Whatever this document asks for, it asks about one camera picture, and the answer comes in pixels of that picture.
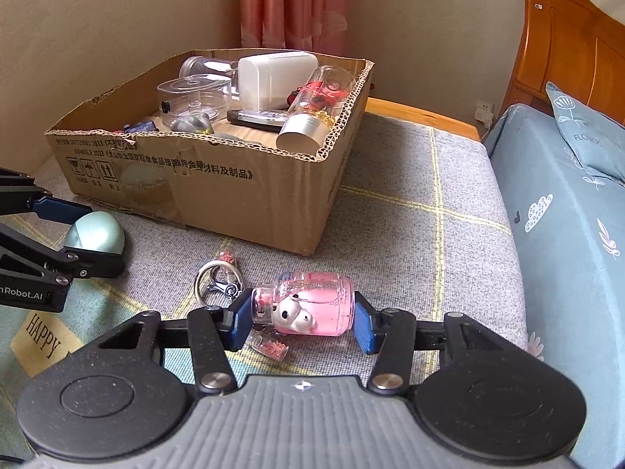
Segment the wooden headboard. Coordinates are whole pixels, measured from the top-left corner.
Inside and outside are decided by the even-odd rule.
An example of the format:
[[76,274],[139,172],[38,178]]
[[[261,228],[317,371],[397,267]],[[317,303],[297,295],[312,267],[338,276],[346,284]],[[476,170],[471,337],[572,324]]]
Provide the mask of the wooden headboard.
[[501,104],[552,112],[553,82],[585,105],[624,122],[624,24],[590,0],[524,0],[524,23]]

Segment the white plastic container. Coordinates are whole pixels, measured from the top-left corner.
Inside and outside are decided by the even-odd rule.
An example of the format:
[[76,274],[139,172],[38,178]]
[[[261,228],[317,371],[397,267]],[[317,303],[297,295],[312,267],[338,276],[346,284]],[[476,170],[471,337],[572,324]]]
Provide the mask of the white plastic container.
[[314,54],[302,51],[259,54],[237,65],[239,101],[245,110],[287,109],[288,98],[319,67]]

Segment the clear plastic jar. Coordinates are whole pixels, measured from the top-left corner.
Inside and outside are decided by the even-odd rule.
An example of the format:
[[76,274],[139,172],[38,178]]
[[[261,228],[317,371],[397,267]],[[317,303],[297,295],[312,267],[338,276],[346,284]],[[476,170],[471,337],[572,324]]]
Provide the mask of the clear plastic jar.
[[237,62],[208,56],[190,56],[183,61],[179,76],[188,77],[196,74],[226,76],[234,81],[237,75]]

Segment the blue red toy car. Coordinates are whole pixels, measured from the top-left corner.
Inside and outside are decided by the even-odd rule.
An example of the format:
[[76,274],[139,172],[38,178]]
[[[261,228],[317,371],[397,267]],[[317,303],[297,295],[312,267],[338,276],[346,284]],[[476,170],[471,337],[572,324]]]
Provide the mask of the blue red toy car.
[[152,120],[142,121],[134,124],[125,124],[122,128],[112,130],[114,134],[134,134],[138,132],[157,132],[158,127]]

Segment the mint green egg case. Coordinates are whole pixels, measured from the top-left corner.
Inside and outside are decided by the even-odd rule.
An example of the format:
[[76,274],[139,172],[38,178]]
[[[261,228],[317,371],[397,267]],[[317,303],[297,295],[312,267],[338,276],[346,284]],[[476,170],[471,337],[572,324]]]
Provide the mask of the mint green egg case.
[[123,227],[112,215],[96,211],[80,217],[71,225],[64,246],[121,255],[125,247]]

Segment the pink curtain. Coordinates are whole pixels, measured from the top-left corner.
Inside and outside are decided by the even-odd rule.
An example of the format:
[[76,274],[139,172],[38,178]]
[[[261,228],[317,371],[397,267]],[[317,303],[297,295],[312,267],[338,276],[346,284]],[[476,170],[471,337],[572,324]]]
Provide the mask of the pink curtain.
[[348,0],[239,0],[239,8],[244,48],[344,54]]

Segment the white wall plug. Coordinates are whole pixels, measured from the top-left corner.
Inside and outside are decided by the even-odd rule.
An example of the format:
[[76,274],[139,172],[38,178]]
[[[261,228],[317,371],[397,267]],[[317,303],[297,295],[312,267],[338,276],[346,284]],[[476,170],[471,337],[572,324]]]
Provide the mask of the white wall plug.
[[476,104],[473,118],[481,123],[486,129],[490,129],[494,123],[494,104],[485,103],[483,100],[478,100]]

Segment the clear square lidded container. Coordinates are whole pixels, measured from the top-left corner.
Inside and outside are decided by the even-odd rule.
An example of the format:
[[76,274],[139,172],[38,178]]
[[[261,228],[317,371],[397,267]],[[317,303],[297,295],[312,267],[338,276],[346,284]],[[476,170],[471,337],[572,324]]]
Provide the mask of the clear square lidded container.
[[205,115],[211,122],[226,118],[231,109],[231,79],[217,74],[193,74],[157,86],[160,117],[164,124],[185,116]]

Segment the blue bed sheet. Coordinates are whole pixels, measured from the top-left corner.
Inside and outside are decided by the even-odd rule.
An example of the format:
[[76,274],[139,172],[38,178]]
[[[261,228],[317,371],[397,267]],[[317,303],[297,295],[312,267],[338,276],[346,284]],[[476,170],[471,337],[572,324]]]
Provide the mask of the blue bed sheet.
[[591,170],[557,119],[504,112],[485,141],[520,261],[530,346],[583,392],[573,458],[624,463],[624,188]]

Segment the pink pig keychain bottle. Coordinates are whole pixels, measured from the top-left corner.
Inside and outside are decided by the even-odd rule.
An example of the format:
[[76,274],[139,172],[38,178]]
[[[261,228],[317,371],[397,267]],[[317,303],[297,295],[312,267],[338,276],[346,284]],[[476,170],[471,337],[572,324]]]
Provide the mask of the pink pig keychain bottle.
[[338,273],[287,271],[269,285],[247,288],[234,254],[223,251],[194,278],[194,297],[204,304],[208,292],[232,303],[245,289],[251,290],[253,320],[246,345],[274,361],[288,353],[281,336],[339,337],[353,326],[353,281]]

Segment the blue patterned pillow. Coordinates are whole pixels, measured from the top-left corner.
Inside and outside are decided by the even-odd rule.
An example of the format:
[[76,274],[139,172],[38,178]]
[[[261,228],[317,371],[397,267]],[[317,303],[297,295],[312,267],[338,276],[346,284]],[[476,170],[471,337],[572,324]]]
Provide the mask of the blue patterned pillow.
[[624,183],[624,126],[546,83],[554,119],[583,169],[592,176]]

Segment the grey monster toy figure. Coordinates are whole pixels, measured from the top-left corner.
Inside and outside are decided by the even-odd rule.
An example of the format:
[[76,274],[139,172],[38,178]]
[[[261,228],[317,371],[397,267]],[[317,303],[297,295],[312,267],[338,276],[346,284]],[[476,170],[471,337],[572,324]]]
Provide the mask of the grey monster toy figure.
[[205,112],[180,115],[171,122],[171,130],[189,133],[212,134],[214,132],[210,115]]

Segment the bottle of golden capsules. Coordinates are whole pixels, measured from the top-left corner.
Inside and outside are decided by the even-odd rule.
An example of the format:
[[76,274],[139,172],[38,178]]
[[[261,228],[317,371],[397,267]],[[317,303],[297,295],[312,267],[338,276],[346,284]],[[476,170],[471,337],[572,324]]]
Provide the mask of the bottle of golden capsules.
[[[348,91],[348,95],[355,85],[351,72],[335,66],[318,67],[307,82],[313,81],[335,84],[340,90]],[[287,110],[288,119],[277,137],[278,149],[314,156],[323,146],[347,100],[348,96],[337,106],[314,107],[309,97],[301,94]]]

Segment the brown cardboard box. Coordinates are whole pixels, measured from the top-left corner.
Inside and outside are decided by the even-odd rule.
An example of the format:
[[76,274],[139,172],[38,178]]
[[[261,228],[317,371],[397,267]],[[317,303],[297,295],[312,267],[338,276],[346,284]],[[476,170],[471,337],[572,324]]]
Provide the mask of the brown cardboard box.
[[319,54],[356,79],[338,121],[314,155],[227,121],[216,133],[127,134],[159,118],[157,87],[188,54],[173,56],[85,100],[46,132],[70,190],[115,209],[198,227],[301,255],[314,254],[332,209],[370,92],[373,61]]

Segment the red toy fire truck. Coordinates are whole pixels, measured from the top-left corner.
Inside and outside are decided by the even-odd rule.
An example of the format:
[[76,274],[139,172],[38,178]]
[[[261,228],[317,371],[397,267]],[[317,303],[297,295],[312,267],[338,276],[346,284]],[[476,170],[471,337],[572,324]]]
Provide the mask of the red toy fire truck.
[[291,106],[301,94],[309,97],[309,101],[314,107],[332,107],[343,102],[348,96],[348,91],[340,90],[335,84],[325,84],[320,81],[307,82],[305,86],[299,87],[289,94],[287,104]]

